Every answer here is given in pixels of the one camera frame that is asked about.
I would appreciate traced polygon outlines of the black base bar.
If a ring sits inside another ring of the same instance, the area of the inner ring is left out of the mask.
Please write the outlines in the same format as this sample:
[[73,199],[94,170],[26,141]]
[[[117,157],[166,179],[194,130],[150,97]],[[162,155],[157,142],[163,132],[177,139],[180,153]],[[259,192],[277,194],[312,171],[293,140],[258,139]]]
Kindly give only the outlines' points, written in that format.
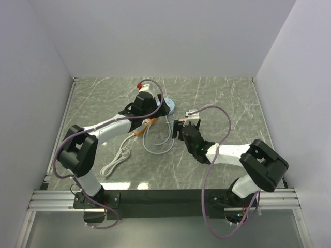
[[[226,208],[255,207],[252,193],[241,199],[227,189],[204,191],[205,213],[212,219],[224,219]],[[168,218],[202,215],[201,190],[106,190],[104,203],[119,213],[119,218]]]

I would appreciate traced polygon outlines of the aluminium frame rail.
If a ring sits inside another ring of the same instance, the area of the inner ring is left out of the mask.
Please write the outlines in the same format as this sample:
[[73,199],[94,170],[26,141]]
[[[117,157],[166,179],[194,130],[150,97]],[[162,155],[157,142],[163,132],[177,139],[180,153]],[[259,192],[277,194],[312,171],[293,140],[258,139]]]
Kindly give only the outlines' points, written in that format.
[[[210,141],[226,139],[227,144],[243,144],[260,138],[270,144],[262,109],[249,77],[159,77],[164,95],[175,102],[171,120],[185,110],[206,106],[203,134]],[[166,140],[164,119],[152,128],[149,139],[131,138],[128,160],[114,174],[99,177],[110,190],[200,189],[205,173],[207,187],[226,188],[244,170],[218,164],[212,169],[199,164],[183,142]],[[272,192],[261,192],[258,211],[251,210],[249,223],[236,229],[225,219],[210,224],[201,216],[182,218],[125,219],[107,229],[93,230],[83,224],[83,212],[72,208],[69,192],[72,180],[57,179],[51,168],[40,191],[32,195],[17,247],[306,247],[302,240],[303,217],[296,192],[281,182]]]

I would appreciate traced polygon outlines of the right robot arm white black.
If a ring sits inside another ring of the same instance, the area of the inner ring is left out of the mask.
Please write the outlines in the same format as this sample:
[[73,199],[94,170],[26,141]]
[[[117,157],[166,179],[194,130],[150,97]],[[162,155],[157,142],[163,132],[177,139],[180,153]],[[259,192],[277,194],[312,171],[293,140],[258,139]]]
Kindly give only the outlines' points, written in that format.
[[255,139],[244,145],[220,145],[203,139],[200,121],[175,120],[172,137],[184,141],[188,152],[201,164],[214,162],[245,169],[247,174],[235,179],[219,196],[208,196],[223,206],[238,207],[249,202],[259,190],[273,192],[289,168],[288,162],[262,140]]

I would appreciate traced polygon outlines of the round blue power socket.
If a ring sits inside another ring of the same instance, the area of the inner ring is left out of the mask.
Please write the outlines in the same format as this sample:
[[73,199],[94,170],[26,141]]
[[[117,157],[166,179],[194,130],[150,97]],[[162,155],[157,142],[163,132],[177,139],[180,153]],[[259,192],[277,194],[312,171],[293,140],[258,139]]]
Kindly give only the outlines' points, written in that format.
[[175,103],[170,98],[164,98],[161,107],[159,108],[158,112],[156,113],[157,117],[160,116],[168,116],[174,113],[175,110]]

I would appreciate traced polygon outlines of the white cube plug adapter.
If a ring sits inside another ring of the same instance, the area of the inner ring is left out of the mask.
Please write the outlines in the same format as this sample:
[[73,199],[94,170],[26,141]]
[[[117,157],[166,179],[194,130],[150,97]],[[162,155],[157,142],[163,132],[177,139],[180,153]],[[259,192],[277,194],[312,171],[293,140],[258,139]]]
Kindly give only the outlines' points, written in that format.
[[142,125],[137,127],[135,130],[133,130],[133,132],[136,134],[136,136],[140,136],[141,133],[144,133],[145,129],[148,127],[149,125],[149,121],[148,120],[144,120],[142,122]]

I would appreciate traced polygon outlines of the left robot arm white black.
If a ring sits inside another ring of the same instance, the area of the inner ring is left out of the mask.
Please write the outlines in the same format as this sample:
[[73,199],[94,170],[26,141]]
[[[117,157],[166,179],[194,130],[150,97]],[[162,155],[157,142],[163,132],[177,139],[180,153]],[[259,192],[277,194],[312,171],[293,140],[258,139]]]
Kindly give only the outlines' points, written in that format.
[[163,93],[156,97],[148,91],[140,91],[134,102],[114,117],[91,127],[73,125],[58,148],[55,159],[68,171],[75,183],[85,193],[85,201],[96,208],[106,202],[104,188],[92,172],[98,146],[121,134],[140,127],[144,120],[165,116],[169,107]]

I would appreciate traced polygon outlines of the orange power strip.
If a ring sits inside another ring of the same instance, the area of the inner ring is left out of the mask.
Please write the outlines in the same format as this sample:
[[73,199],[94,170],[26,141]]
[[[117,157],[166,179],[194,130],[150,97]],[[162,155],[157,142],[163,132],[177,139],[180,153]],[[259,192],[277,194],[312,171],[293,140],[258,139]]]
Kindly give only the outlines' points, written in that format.
[[143,120],[142,124],[139,127],[137,127],[136,129],[134,129],[132,131],[132,133],[137,137],[143,135],[143,133],[146,131],[147,127],[150,124],[155,123],[157,120],[158,120],[158,118],[153,118],[153,119],[148,118],[148,119]]

